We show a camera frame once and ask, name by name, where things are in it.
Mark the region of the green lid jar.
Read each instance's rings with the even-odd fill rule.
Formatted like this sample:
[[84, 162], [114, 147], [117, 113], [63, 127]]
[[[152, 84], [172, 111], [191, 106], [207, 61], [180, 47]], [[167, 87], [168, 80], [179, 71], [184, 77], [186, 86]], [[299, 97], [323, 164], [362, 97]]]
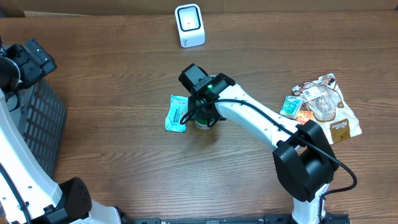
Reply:
[[198, 129], [202, 130], [209, 130], [211, 129], [210, 125], [214, 122], [213, 119], [196, 119], [195, 120], [195, 125]]

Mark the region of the beige brown snack bag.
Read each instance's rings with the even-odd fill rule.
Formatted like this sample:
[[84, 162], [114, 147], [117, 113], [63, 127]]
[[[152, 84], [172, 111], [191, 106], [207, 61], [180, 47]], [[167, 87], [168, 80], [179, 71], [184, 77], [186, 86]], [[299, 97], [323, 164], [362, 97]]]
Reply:
[[294, 96], [303, 98], [303, 106], [313, 113], [330, 144], [359, 136], [362, 130], [358, 118], [347, 105], [334, 74], [301, 83], [292, 88]]

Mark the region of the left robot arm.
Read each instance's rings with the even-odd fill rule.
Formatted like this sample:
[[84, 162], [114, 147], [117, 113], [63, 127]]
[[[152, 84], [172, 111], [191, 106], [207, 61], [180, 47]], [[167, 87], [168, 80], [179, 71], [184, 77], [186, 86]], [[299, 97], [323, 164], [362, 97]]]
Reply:
[[1, 47], [1, 206], [9, 223], [129, 223], [84, 181], [53, 179], [67, 111], [46, 82], [55, 60], [35, 40]]

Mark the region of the teal wet wipes pack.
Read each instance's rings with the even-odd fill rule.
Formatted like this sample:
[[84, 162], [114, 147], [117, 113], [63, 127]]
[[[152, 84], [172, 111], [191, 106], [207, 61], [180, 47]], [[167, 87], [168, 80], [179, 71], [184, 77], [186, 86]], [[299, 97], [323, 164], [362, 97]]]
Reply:
[[188, 111], [188, 98], [186, 96], [171, 95], [170, 108], [165, 118], [165, 130], [177, 133], [186, 131], [186, 125], [180, 124], [181, 118]]

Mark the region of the orange white small box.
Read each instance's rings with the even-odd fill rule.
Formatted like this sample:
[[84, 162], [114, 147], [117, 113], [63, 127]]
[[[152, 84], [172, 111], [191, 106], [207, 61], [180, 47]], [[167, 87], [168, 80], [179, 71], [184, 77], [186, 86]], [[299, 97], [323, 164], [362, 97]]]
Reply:
[[313, 112], [307, 110], [300, 110], [297, 114], [296, 120], [300, 124], [305, 124], [309, 120], [314, 120]]

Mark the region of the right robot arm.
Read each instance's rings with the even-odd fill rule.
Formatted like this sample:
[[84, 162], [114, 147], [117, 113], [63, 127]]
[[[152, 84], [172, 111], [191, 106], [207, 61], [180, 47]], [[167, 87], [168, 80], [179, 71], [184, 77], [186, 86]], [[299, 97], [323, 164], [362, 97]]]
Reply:
[[210, 76], [194, 63], [178, 80], [191, 94], [182, 124], [201, 119], [211, 128], [229, 119], [255, 135], [272, 152], [277, 178], [294, 199], [289, 223], [323, 222], [324, 194], [339, 165], [319, 124], [285, 118], [250, 97], [232, 78]]

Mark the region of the small teal tissue pack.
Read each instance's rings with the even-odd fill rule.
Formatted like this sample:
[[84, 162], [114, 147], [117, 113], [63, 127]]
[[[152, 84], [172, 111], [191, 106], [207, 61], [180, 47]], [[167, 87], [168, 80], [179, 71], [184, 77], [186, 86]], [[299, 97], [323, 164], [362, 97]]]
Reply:
[[289, 119], [296, 119], [302, 105], [301, 97], [286, 96], [279, 114]]

